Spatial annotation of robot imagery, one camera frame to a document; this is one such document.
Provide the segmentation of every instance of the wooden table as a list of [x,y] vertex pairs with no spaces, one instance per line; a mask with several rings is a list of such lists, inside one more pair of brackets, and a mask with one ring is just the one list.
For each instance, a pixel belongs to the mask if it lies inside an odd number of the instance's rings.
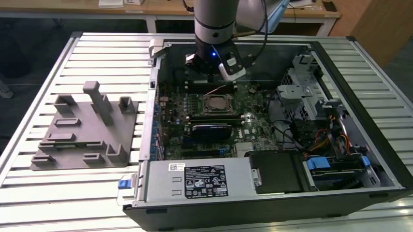
[[[146,0],[143,5],[128,5],[123,8],[99,9],[99,0],[0,0],[0,17],[21,18],[77,18],[77,19],[143,19],[148,33],[156,33],[156,20],[194,20],[180,0]],[[287,9],[283,23],[321,24],[317,35],[326,36],[338,12],[323,9],[321,0],[317,9]]]

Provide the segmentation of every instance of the cpu socket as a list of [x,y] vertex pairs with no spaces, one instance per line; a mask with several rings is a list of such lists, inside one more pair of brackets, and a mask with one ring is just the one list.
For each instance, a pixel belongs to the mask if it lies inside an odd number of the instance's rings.
[[232,115],[232,97],[228,94],[210,94],[203,96],[203,112],[206,115]]

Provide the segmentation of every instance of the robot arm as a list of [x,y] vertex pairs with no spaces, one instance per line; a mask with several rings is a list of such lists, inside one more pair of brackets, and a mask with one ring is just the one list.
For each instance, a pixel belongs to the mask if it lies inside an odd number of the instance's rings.
[[289,0],[194,0],[196,51],[187,56],[187,66],[206,74],[208,81],[218,74],[226,81],[232,81],[246,74],[244,69],[253,65],[255,58],[251,55],[244,58],[239,56],[232,31],[235,21],[253,29],[269,27],[269,24],[262,27],[263,20],[267,18],[266,21],[270,21],[270,17],[265,17],[266,7],[262,3],[266,2],[273,12],[278,10],[271,15],[271,18],[278,18],[273,23],[275,29]]

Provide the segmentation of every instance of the black case side panel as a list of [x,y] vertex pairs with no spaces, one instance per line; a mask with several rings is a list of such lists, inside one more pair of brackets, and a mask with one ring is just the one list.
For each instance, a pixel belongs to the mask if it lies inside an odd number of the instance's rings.
[[146,231],[207,228],[267,223],[306,218],[345,216],[371,204],[386,201],[402,191],[330,195],[267,201],[246,201],[131,208],[123,212]]

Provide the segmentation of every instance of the motherboard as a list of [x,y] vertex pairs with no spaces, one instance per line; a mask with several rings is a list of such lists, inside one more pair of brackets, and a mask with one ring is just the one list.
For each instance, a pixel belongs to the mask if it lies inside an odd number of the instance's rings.
[[164,159],[243,157],[251,150],[277,150],[270,96],[270,90],[251,82],[166,86],[160,97]]

